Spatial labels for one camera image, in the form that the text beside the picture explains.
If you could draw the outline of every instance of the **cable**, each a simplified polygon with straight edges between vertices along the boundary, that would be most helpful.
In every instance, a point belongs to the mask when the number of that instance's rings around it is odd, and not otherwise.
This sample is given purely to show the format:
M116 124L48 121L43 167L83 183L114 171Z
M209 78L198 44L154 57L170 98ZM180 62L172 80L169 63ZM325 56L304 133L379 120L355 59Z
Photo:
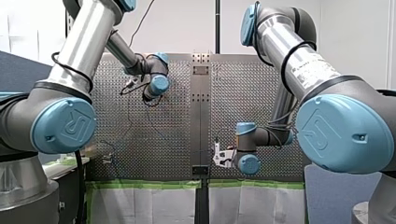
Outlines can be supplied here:
M286 66L288 65L288 61L291 55L293 55L293 53L297 51L297 49L301 47L305 47L305 45L309 45L311 46L312 49L317 50L317 44L315 42L310 40L305 40L289 50L288 54L283 59L282 65L280 66L280 78L282 79L282 83L285 86L286 90L288 90L288 92L291 92L291 90L289 88L288 83L286 82Z
M57 56L57 55L59 55L59 51L58 51L58 52L52 53L52 55L51 55L50 57L51 57L51 59L52 59L56 64L58 64L59 66L61 66L63 69L65 69L65 70L67 69L67 70L70 70L70 71L72 71L72 72L75 72L75 73L79 74L80 76L84 77L85 79L87 79L88 83L90 84L90 89L88 90L88 92L91 92L92 89L93 89L93 83L92 83L91 78L88 77L87 75L85 75L84 73L78 71L77 69L70 67L70 66L67 65L67 64L60 63L60 62L58 61L58 59L55 58L55 56Z
M137 90L139 90L140 88L145 87L145 86L147 86L147 85L148 85L148 83L145 83L145 84L142 84L142 85L140 85L140 86L138 86L138 87L136 87L136 88L133 88L133 89L131 89L131 90L129 90L129 91L125 91L126 89L128 89L128 87L124 87L124 88L122 88L122 90L121 90L121 92L120 92L120 95L129 94L129 93L131 93L131 92L133 92L133 91L137 91Z
M84 216L84 196L85 196L85 183L84 183L84 167L82 166L82 158L79 151L75 152L78 172L78 211L76 216L76 224L82 223Z
M129 42L128 47L130 48L132 46L132 42L134 41L134 36L137 34L137 32L140 29L140 26L142 26L143 21L145 20L146 16L149 13L149 10L151 9L152 4L154 3L155 0L151 0L151 2L148 5L148 9L146 10L145 14L142 17L142 20L140 20L139 25L137 26L136 30L134 31L134 33L131 36L131 41Z
M279 119L275 119L275 120L268 121L268 124L276 125L276 124L274 124L274 123L279 122L279 121L281 121L282 119L287 118L287 117L297 108L297 105L298 105L298 102L296 101L296 102L294 103L293 107L291 108L291 110L290 110L288 113L286 113L284 116L280 117Z
M150 117L149 117L149 106L146 107L146 115L147 115L147 118L148 118L148 122L151 124L151 128L154 129L155 132L156 132L162 139L165 140L166 137L163 135L163 133L161 133L161 132L155 127L154 123L151 121L151 119L150 119Z

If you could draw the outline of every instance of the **gray cubicle panel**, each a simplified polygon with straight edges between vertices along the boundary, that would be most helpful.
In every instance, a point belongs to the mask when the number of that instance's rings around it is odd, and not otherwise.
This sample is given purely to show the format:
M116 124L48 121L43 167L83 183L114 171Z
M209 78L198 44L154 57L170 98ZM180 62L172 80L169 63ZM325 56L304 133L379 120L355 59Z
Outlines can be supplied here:
M28 92L36 81L45 79L51 67L0 51L0 91ZM39 155L42 163L58 159L58 155Z
M314 164L304 174L310 224L350 224L353 206L370 200L381 177L337 174Z

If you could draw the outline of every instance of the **white wall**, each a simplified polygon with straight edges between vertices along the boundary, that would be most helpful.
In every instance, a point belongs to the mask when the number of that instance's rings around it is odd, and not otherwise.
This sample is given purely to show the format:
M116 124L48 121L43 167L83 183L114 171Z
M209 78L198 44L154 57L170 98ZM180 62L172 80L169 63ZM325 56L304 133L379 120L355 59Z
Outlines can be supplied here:
M322 0L322 56L343 74L363 77L375 88L389 87L392 1Z
M129 43L151 0L137 0L136 10L117 27ZM214 42L214 0L156 0L134 37L137 52L208 52Z
M0 0L0 50L52 64L64 43L62 0Z
M137 9L124 16L120 34L129 40L150 0L137 1ZM245 10L255 0L221 0L221 53L251 53L253 48L240 44L239 32ZM320 30L319 0L265 0L266 7L300 7L313 17ZM155 1L142 28L134 39L133 49L141 52L215 51L215 0Z
M116 27L125 41L129 42L150 1L137 0L137 9L126 14ZM243 47L239 40L243 15L254 2L221 0L221 53L254 54L253 48ZM53 64L50 55L60 50L64 42L62 0L0 0L0 3L0 50ZM311 14L320 32L319 0L262 0L262 4L303 8ZM214 51L215 0L156 0L134 38L133 50Z

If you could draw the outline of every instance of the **metal bracket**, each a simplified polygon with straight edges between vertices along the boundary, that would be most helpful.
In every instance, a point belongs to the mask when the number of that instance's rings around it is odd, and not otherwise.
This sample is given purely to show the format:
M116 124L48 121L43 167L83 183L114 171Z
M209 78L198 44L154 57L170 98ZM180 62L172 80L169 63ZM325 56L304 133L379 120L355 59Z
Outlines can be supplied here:
M194 66L192 68L193 75L209 75L209 66Z
M208 175L209 166L208 165L193 165L192 175Z

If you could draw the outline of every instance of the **white paper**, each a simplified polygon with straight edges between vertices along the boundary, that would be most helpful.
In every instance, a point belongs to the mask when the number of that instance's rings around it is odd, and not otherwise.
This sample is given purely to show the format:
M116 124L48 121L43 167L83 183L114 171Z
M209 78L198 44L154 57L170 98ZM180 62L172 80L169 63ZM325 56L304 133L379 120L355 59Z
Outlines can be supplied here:
M53 65L51 54L61 51L64 46L64 37L52 35L50 32L38 33L38 61L48 65Z
M10 36L9 41L12 54L38 61L37 33L25 36Z
M33 15L33 9L14 8L8 12L8 28L10 36L27 36L37 31L37 16Z
M8 36L0 36L0 51L10 53Z
M8 13L0 9L0 36L8 35Z

